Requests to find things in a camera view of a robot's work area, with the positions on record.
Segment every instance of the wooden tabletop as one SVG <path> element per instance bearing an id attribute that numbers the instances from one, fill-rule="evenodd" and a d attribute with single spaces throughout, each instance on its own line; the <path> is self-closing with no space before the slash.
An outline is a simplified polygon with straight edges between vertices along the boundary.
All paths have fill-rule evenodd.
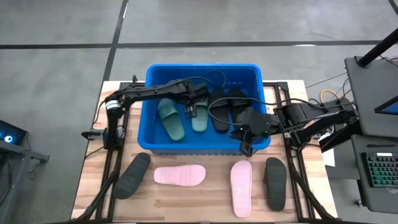
<path id="1" fill-rule="evenodd" d="M 302 80 L 283 81 L 289 84 L 291 98 L 308 100 Z M 120 82 L 116 81 L 104 82 L 99 102 L 116 91 L 119 84 Z M 275 102 L 273 88 L 265 87 L 264 95 L 267 102 Z M 281 134 L 272 136 L 270 146 L 266 150 L 258 151 L 250 158 L 245 156 L 158 156 L 141 148 L 137 143 L 141 106 L 141 102 L 131 106 L 121 174 L 140 152 L 150 154 L 152 161 L 137 192 L 126 200 L 116 200 L 114 222 L 292 222 L 297 220 L 289 173 L 287 173 L 285 209 L 281 212 L 273 212 L 267 206 L 266 201 L 266 187 L 263 178 L 267 158 L 276 157 L 287 168 Z M 267 106 L 267 112 L 273 113 L 271 106 Z M 95 128 L 103 129 L 105 127 L 106 112 L 103 105 L 100 108 Z M 87 153 L 101 146 L 102 140 L 92 141 L 88 145 Z M 106 150 L 102 149 L 85 160 L 72 218 L 81 215 L 98 193 L 105 158 Z M 320 149 L 315 146 L 306 147 L 303 150 L 303 158 L 311 191 L 326 210 L 337 217 Z M 252 165 L 252 210 L 247 218 L 238 218 L 233 212 L 229 181 L 229 172 L 233 164 L 241 160 L 247 160 Z M 194 187 L 181 187 L 155 183 L 154 170 L 157 167 L 185 164 L 199 164 L 206 168 L 206 178 L 201 184 Z M 303 192 L 300 187 L 298 189 L 303 212 L 307 217 Z M 104 204 L 104 217 L 108 210 L 109 193 L 110 191 Z"/>

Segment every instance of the blue plastic bin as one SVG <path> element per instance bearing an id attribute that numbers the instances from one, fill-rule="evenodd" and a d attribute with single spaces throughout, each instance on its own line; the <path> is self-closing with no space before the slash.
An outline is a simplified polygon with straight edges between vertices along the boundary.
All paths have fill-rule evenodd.
<path id="1" fill-rule="evenodd" d="M 239 88 L 246 96 L 264 101 L 264 91 L 260 68 L 253 64 L 157 64 L 148 68 L 145 86 L 163 85 L 170 80 L 205 77 L 218 86 L 222 86 L 224 76 L 227 78 L 224 89 L 226 93 L 231 88 Z M 211 93 L 214 86 L 208 84 Z M 138 143 L 144 149 L 151 150 L 154 154 L 178 155 L 241 155 L 239 141 L 229 137 L 233 126 L 228 133 L 220 134 L 214 129 L 211 117 L 208 117 L 207 129 L 203 133 L 196 133 L 192 129 L 190 119 L 185 118 L 185 106 L 175 104 L 180 116 L 185 137 L 178 142 L 171 140 L 157 115 L 157 105 L 160 100 L 148 100 L 142 104 L 141 120 L 139 124 Z M 252 102 L 253 108 L 261 113 L 266 113 L 266 106 Z M 253 145 L 255 151 L 265 149 L 271 139 L 259 139 Z"/>

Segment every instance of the keyboard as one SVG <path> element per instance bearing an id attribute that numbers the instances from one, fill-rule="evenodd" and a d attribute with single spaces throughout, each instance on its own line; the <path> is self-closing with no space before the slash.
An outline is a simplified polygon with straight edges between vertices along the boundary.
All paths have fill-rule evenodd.
<path id="1" fill-rule="evenodd" d="M 371 187 L 398 188 L 398 154 L 362 153 Z"/>

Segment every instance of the black slipper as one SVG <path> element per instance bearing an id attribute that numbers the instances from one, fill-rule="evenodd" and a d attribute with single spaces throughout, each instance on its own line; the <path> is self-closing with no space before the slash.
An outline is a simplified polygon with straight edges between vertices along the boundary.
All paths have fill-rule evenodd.
<path id="1" fill-rule="evenodd" d="M 210 94 L 209 97 L 209 105 L 220 99 L 226 97 L 224 90 L 223 89 L 216 89 Z M 220 100 L 217 103 L 213 104 L 211 106 L 210 112 L 212 115 L 222 121 L 229 122 L 229 117 L 228 117 L 228 101 L 227 100 Z M 218 133 L 227 133 L 229 131 L 229 124 L 224 124 L 219 121 L 216 121 L 214 118 L 212 118 L 214 128 Z"/>
<path id="2" fill-rule="evenodd" d="M 246 95 L 239 89 L 232 89 L 228 91 L 228 97 L 246 97 Z M 236 123 L 238 115 L 251 105 L 250 100 L 229 100 L 229 106 L 231 107 L 232 119 Z"/>
<path id="3" fill-rule="evenodd" d="M 267 203 L 272 211 L 280 212 L 286 201 L 286 168 L 277 158 L 268 158 L 264 182 L 267 185 Z"/>
<path id="4" fill-rule="evenodd" d="M 126 199 L 136 193 L 148 169 L 150 156 L 146 153 L 138 154 L 127 167 L 113 188 L 113 195 L 118 199 Z"/>

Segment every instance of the pink slipper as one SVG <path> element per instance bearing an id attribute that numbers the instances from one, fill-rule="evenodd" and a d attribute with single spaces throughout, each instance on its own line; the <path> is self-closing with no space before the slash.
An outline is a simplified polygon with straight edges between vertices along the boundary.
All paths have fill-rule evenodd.
<path id="1" fill-rule="evenodd" d="M 199 165 L 177 167 L 159 167 L 155 170 L 154 179 L 158 184 L 195 186 L 205 179 L 206 170 Z"/>
<path id="2" fill-rule="evenodd" d="M 235 215 L 246 218 L 251 211 L 251 165 L 239 161 L 231 169 L 232 204 Z"/>

